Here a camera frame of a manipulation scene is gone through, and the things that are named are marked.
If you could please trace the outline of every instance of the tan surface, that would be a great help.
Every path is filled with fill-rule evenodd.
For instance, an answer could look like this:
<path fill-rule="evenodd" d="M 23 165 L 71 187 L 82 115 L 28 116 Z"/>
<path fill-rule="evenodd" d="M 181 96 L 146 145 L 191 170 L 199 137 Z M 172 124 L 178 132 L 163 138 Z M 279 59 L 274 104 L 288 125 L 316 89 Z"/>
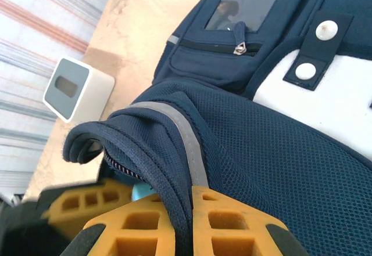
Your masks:
<path fill-rule="evenodd" d="M 83 60 L 116 79 L 102 119 L 150 86 L 166 40 L 198 1 L 109 0 Z M 47 186 L 96 178 L 99 158 L 86 165 L 62 160 L 63 142 L 72 127 L 57 120 L 26 197 L 37 197 Z"/>

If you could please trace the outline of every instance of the black plastic part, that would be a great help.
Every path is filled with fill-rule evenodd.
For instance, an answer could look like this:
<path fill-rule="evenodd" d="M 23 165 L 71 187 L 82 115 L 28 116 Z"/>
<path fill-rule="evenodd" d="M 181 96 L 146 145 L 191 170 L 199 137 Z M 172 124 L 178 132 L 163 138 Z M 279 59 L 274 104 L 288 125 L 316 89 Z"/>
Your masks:
<path fill-rule="evenodd" d="M 70 243 L 41 219 L 37 202 L 6 208 L 0 216 L 0 256 L 59 256 Z"/>
<path fill-rule="evenodd" d="M 337 23 L 338 32 L 334 38 L 328 41 L 322 41 L 316 37 L 316 29 L 319 24 L 328 20 Z M 314 91 L 332 63 L 352 20 L 352 15 L 333 13 L 324 10 L 317 12 L 305 36 L 300 52 L 283 80 Z M 315 66 L 316 74 L 313 78 L 301 80 L 296 76 L 297 67 L 303 63 L 311 63 Z"/>
<path fill-rule="evenodd" d="M 309 256 L 300 242 L 298 242 L 290 231 L 274 224 L 266 225 L 266 229 L 269 231 L 283 256 Z"/>
<path fill-rule="evenodd" d="M 104 224 L 96 224 L 82 230 L 60 256 L 87 256 L 105 228 Z"/>

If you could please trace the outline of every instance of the light blue object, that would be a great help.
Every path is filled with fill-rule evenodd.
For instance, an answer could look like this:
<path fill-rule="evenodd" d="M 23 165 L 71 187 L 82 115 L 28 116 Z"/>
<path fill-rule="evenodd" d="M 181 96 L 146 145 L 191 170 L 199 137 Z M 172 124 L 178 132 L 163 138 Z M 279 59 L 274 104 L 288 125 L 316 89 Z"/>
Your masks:
<path fill-rule="evenodd" d="M 141 182 L 133 186 L 132 202 L 142 199 L 146 196 L 156 193 L 155 190 L 147 183 Z"/>

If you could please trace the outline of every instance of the orange plastic object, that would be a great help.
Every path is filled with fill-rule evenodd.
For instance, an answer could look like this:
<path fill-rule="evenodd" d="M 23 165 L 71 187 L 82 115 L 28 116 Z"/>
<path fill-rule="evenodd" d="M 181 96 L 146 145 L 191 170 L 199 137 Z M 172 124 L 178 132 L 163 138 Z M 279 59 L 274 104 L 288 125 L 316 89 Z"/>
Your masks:
<path fill-rule="evenodd" d="M 157 194 L 124 205 L 89 221 L 106 228 L 88 256 L 174 256 L 175 234 Z"/>
<path fill-rule="evenodd" d="M 42 218 L 72 240 L 92 218 L 131 202 L 132 186 L 111 179 L 103 185 L 65 191 Z"/>
<path fill-rule="evenodd" d="M 192 187 L 194 202 L 194 256 L 282 255 L 267 224 L 286 230 L 276 218 L 230 197 Z"/>

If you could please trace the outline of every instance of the zipper teeth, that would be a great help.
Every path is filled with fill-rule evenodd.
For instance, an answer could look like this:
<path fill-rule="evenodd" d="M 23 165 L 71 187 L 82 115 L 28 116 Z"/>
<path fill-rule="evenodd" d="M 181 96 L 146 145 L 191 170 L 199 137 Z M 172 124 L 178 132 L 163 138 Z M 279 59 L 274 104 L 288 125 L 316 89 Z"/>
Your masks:
<path fill-rule="evenodd" d="M 98 172 L 97 172 L 97 178 L 95 180 L 96 182 L 99 181 L 99 176 L 101 174 L 102 164 L 103 164 L 103 162 L 101 162 L 100 165 L 99 165 Z"/>
<path fill-rule="evenodd" d="M 128 176 L 131 176 L 131 177 L 133 177 L 133 178 L 136 178 L 136 179 L 139 179 L 139 180 L 145 182 L 145 180 L 144 180 L 141 176 L 137 175 L 135 172 L 129 170 L 128 168 L 122 166 L 122 165 L 121 165 L 120 163 L 118 163 L 115 159 L 113 159 L 113 158 L 112 158 L 112 157 L 107 153 L 106 150 L 105 150 L 103 156 L 104 156 L 106 162 L 107 162 L 109 165 L 111 165 L 113 168 L 115 168 L 116 170 L 118 170 L 118 171 L 120 171 L 120 172 L 123 172 L 123 173 L 125 173 L 125 174 L 128 175 Z"/>
<path fill-rule="evenodd" d="M 233 54 L 235 49 L 235 46 L 232 45 L 197 44 L 186 39 L 180 41 L 180 46 L 199 51 L 208 51 L 223 54 Z M 261 44 L 248 44 L 248 50 L 240 56 L 254 57 L 260 51 L 260 46 Z"/>

